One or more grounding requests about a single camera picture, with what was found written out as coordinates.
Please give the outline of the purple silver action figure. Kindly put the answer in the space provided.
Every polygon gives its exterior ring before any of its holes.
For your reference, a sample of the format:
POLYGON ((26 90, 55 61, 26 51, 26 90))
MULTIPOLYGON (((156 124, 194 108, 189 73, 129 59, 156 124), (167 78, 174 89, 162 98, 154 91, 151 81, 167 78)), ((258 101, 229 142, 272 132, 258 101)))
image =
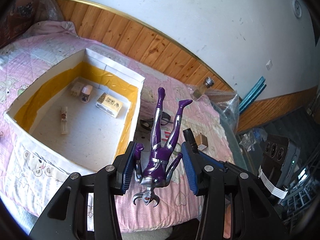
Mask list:
POLYGON ((155 194, 156 188, 167 187, 170 184, 172 175, 176 167, 179 165, 183 154, 178 154, 172 163, 169 159, 174 152, 180 134, 183 110, 192 100, 180 100, 178 109, 174 118, 173 130, 170 133, 168 140, 164 145, 161 144, 161 118, 163 114, 163 101, 165 99, 165 89, 158 88, 158 101, 153 116, 153 125, 150 135, 150 155, 146 168, 141 166, 141 152, 144 150, 142 144, 137 144, 135 147, 135 181, 146 187, 143 192, 139 192, 132 197, 133 204, 136 200, 141 199, 145 205, 155 202, 157 206, 160 202, 159 196, 155 194))

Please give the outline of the pink cap bottle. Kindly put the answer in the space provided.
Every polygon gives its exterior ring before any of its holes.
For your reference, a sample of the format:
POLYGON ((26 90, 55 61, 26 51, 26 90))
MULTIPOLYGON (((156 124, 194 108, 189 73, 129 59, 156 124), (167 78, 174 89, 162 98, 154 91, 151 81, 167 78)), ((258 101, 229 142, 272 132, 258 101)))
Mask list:
POLYGON ((82 102, 87 103, 89 101, 89 98, 91 96, 93 90, 92 85, 85 85, 81 91, 80 99, 82 102))

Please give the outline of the gold square tin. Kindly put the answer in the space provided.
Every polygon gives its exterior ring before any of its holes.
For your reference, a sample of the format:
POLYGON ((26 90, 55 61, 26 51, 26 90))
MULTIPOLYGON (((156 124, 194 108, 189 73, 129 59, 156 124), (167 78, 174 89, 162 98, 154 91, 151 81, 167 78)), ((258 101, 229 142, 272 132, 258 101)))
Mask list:
POLYGON ((195 137, 195 141, 197 143, 198 149, 201 150, 201 151, 205 150, 208 147, 208 139, 203 134, 198 134, 195 137))

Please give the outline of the black electronic device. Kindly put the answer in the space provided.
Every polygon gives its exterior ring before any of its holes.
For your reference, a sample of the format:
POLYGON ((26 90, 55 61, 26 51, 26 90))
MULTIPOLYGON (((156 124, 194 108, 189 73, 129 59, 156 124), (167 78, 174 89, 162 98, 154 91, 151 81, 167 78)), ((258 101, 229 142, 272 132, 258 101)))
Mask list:
POLYGON ((289 187, 300 147, 287 137, 269 134, 264 143, 261 169, 268 181, 281 190, 289 187))

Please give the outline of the clear bubble wrap sheet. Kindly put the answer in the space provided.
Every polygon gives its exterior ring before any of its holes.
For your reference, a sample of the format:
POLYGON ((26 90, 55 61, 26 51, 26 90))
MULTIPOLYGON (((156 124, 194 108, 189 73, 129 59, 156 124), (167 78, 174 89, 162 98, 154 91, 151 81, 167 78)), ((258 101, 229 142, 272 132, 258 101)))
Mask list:
POLYGON ((228 161, 246 169, 236 139, 239 122, 239 97, 236 92, 209 89, 188 107, 191 114, 183 118, 182 128, 190 128, 195 136, 204 135, 210 157, 228 161))

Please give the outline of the red staples box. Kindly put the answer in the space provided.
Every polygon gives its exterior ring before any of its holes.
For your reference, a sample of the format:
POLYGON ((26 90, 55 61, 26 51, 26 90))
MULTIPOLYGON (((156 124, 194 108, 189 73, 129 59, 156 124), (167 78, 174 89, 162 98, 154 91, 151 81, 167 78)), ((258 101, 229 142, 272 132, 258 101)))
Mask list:
POLYGON ((161 142, 165 143, 170 137, 170 132, 161 129, 161 142))

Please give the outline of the black safety glasses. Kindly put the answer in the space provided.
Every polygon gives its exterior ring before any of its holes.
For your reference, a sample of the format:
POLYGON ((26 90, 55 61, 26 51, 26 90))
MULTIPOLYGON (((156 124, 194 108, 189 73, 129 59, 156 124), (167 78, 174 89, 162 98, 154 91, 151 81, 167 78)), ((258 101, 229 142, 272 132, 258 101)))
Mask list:
MULTIPOLYGON (((143 120, 143 119, 140 119, 140 126, 147 130, 147 131, 151 131, 152 130, 152 127, 153 127, 153 118, 150 118, 150 119, 147 119, 147 120, 143 120)), ((166 113, 166 112, 162 112, 162 116, 161 116, 161 126, 165 126, 167 124, 172 124, 171 122, 171 116, 166 113)))

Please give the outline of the glass spice jar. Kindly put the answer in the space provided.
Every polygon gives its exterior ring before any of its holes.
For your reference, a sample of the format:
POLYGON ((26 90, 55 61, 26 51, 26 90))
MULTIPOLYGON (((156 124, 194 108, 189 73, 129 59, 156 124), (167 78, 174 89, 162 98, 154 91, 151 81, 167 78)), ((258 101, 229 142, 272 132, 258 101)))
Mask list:
POLYGON ((196 89, 192 92, 191 97, 197 101, 199 100, 207 89, 214 85, 214 80, 210 77, 206 77, 204 81, 196 87, 196 89))

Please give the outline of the teal flat boards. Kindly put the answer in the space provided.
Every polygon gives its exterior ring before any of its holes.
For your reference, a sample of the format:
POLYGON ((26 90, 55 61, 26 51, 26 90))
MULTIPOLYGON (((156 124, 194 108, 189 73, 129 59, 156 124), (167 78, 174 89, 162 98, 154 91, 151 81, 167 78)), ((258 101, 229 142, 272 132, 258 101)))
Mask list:
POLYGON ((249 93, 243 98, 239 104, 239 114, 242 115, 246 109, 257 99, 257 97, 266 88, 266 79, 262 76, 249 93))

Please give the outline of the white cardboard box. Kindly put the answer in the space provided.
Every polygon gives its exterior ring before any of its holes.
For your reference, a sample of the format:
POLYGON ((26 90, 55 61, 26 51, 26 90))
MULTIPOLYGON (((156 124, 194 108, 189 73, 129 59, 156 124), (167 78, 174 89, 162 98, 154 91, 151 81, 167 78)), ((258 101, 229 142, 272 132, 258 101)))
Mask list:
POLYGON ((27 164, 44 171, 47 165, 71 172, 96 172, 123 154, 133 140, 144 77, 106 56, 96 47, 62 60, 36 79, 4 115, 13 130, 14 151, 27 154, 27 164), (72 96, 75 82, 92 85, 89 101, 72 96), (95 104, 107 93, 123 106, 116 118, 95 104), (60 110, 68 107, 68 133, 61 134, 60 110))

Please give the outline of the white power adapter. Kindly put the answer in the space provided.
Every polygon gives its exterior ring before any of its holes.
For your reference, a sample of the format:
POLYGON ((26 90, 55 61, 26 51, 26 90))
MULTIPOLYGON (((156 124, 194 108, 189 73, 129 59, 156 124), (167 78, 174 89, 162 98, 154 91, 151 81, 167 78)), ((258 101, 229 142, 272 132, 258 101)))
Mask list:
POLYGON ((71 95, 72 96, 79 96, 82 89, 84 87, 84 84, 81 82, 75 82, 74 85, 71 88, 71 95))

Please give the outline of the pink bear quilt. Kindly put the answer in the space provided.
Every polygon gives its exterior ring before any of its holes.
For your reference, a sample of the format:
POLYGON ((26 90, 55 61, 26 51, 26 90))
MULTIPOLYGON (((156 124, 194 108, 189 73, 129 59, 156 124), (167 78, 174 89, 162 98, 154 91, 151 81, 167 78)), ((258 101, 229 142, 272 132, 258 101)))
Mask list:
POLYGON ((111 164, 132 140, 150 153, 157 90, 174 117, 191 89, 97 41, 71 22, 42 21, 1 49, 1 197, 27 230, 73 173, 111 164))

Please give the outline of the dark picture toy box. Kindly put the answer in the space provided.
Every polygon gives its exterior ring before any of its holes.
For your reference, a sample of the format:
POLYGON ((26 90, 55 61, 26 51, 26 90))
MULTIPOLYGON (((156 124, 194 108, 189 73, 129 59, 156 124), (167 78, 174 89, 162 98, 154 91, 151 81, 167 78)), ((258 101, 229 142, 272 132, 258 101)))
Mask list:
POLYGON ((15 0, 1 18, 1 48, 23 34, 35 21, 40 0, 15 0))

